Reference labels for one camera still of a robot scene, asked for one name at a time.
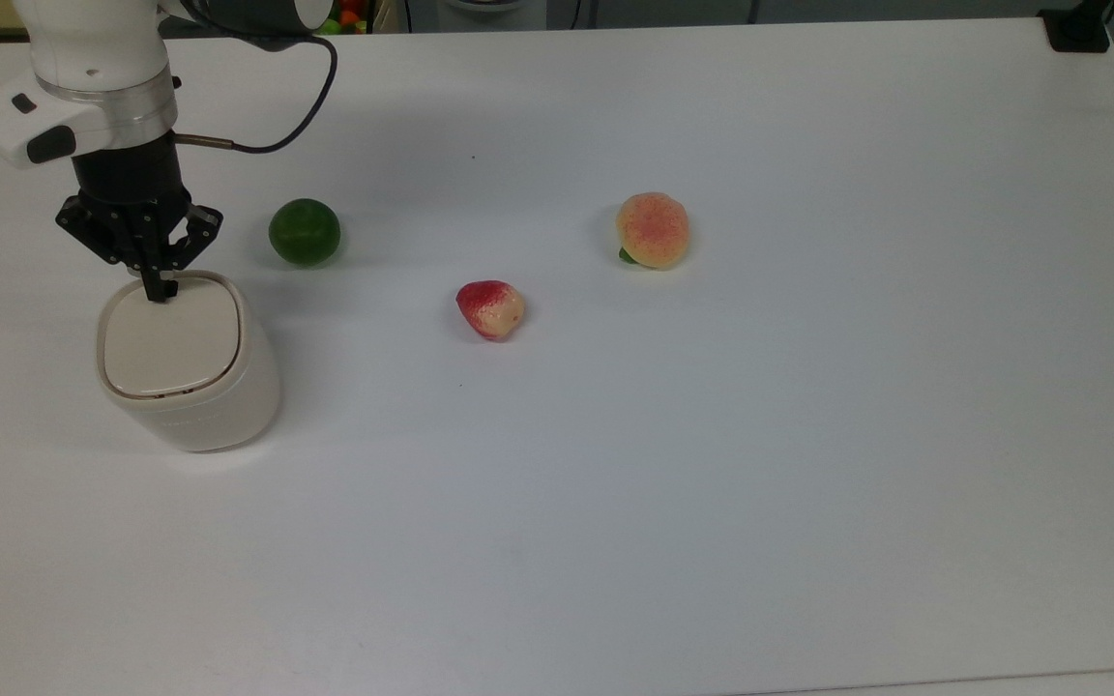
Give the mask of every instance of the lime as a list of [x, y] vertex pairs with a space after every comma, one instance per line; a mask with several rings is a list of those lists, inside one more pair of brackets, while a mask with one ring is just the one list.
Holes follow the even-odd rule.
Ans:
[[338, 242], [338, 216], [324, 203], [311, 198], [284, 204], [268, 222], [268, 243], [278, 256], [297, 266], [314, 266], [333, 256]]

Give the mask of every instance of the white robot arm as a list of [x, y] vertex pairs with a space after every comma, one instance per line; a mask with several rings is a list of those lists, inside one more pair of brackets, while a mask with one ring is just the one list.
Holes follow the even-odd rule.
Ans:
[[[164, 303], [176, 291], [165, 274], [208, 246], [222, 216], [194, 206], [182, 185], [172, 131], [176, 85], [160, 19], [194, 19], [245, 40], [297, 40], [321, 26], [331, 1], [13, 4], [30, 36], [32, 67], [0, 88], [0, 155], [17, 167], [71, 157], [80, 193], [62, 205], [59, 226], [106, 263], [140, 274], [149, 300]], [[169, 243], [183, 219], [188, 237]]]

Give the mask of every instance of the red strawberry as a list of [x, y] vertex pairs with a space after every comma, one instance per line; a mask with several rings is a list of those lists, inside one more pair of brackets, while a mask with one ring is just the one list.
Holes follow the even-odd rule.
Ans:
[[526, 303], [508, 282], [469, 282], [458, 292], [458, 308], [483, 339], [505, 339], [522, 320]]

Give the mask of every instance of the white table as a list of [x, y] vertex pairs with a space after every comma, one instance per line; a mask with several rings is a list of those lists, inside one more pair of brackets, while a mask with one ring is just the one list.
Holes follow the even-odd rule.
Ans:
[[[113, 410], [128, 281], [0, 163], [0, 693], [711, 695], [1114, 670], [1114, 51], [1037, 19], [340, 40], [180, 153], [282, 413]], [[315, 48], [172, 45], [274, 140]], [[0, 46], [0, 84], [26, 66]], [[1096, 161], [1095, 167], [1082, 166]], [[616, 261], [629, 194], [688, 259]], [[280, 204], [344, 252], [287, 268]], [[530, 314], [489, 344], [465, 282]]]

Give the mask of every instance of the fruit in background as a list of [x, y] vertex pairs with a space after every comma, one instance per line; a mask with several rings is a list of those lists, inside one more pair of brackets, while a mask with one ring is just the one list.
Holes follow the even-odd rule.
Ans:
[[333, 256], [341, 242], [338, 216], [322, 202], [297, 198], [284, 204], [268, 222], [268, 243], [283, 259], [314, 266]]
[[514, 331], [526, 310], [522, 295], [508, 282], [500, 281], [469, 282], [455, 300], [476, 333], [492, 341]]
[[667, 268], [685, 256], [691, 222], [685, 208], [666, 194], [632, 195], [618, 210], [618, 237], [627, 264]]

